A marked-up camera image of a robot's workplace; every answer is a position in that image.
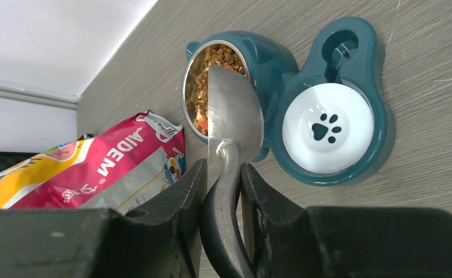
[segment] metal spoon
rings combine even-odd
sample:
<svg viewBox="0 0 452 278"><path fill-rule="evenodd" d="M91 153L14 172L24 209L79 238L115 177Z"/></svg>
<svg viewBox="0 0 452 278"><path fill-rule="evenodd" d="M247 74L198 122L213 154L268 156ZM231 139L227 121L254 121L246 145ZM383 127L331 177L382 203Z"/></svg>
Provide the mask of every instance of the metal spoon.
<svg viewBox="0 0 452 278"><path fill-rule="evenodd" d="M260 102L247 78L211 64L208 77L209 163L223 162L201 212L204 250L221 277L255 277L236 219L240 167L258 154L264 138Z"/></svg>

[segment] spoon handle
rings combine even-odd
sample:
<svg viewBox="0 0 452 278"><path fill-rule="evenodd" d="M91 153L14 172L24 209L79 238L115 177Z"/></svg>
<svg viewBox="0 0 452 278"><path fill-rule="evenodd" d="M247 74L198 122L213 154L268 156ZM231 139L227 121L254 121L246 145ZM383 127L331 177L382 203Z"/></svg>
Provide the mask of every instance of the spoon handle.
<svg viewBox="0 0 452 278"><path fill-rule="evenodd" d="M222 142L217 152L223 170L202 203L202 245L220 277L254 278L236 219L242 164L239 149Z"/></svg>

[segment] printed logo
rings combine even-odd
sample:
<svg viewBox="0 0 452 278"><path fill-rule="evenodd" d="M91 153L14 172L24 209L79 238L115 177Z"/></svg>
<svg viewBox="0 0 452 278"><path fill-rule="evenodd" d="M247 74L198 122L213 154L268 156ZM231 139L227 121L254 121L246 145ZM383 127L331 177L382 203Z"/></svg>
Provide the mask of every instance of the printed logo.
<svg viewBox="0 0 452 278"><path fill-rule="evenodd" d="M173 148L176 156L168 158L166 164L161 171L161 177L168 185L177 182L183 175L185 169L185 156L177 148Z"/></svg>
<svg viewBox="0 0 452 278"><path fill-rule="evenodd" d="M65 144L64 146L62 146L60 148L47 151L45 153L45 155L52 159L56 159L59 161L66 161L67 159L72 157L72 155L75 153L75 151L76 151L76 142L73 142L70 144Z"/></svg>
<svg viewBox="0 0 452 278"><path fill-rule="evenodd" d="M85 184L83 187L79 189L66 189L64 192L62 192L62 197L64 198L64 203L70 203L71 198L74 197L74 195L80 195L80 194L91 194L96 191L98 186L95 186L93 188L88 188L88 184Z"/></svg>
<svg viewBox="0 0 452 278"><path fill-rule="evenodd" d="M334 126L336 121L338 120L337 114L332 115L329 119L329 122L325 123L327 118L327 114L323 113L322 116L320 116L322 123L315 123L311 126L311 130L313 130L313 138L316 141L321 141L326 136L328 136L327 141L331 144L334 144L335 141L337 141L337 139L335 138L336 133L341 132L342 127Z"/></svg>

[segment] dry pet food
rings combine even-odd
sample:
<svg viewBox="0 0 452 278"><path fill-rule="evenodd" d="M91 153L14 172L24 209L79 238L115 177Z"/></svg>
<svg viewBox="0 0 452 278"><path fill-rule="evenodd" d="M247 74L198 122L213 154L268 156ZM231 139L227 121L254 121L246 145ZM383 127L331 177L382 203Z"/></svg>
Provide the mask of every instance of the dry pet food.
<svg viewBox="0 0 452 278"><path fill-rule="evenodd" d="M207 135L207 73L211 63L246 75L242 60L233 49L225 45L206 47L200 73L195 78L195 84L188 99L195 106L194 127L204 135Z"/></svg>

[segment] gray countertop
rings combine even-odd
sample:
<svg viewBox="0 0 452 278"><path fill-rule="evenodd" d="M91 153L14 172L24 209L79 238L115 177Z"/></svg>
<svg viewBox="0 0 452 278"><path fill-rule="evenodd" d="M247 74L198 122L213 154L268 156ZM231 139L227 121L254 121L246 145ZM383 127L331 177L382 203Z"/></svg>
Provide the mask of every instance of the gray countertop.
<svg viewBox="0 0 452 278"><path fill-rule="evenodd" d="M318 188L287 175L272 155L256 165L300 206L426 206L452 213L452 1L159 0L84 92L78 133L99 133L153 109L187 127L180 86L185 46L225 30L248 30L285 45L299 65L330 21L359 16L387 46L384 94L397 124L386 165L355 186ZM187 160L207 147L185 130ZM203 258L201 277L216 277Z"/></svg>

